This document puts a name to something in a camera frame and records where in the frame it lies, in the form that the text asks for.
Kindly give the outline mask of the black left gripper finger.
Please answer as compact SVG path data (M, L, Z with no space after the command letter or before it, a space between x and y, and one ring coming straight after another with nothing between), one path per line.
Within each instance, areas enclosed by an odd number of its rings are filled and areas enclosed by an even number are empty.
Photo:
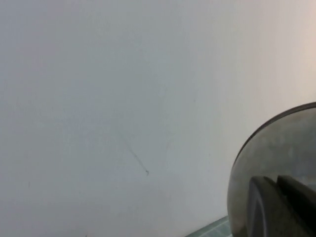
M299 218L300 226L316 236L316 192L291 176L278 176L277 186Z

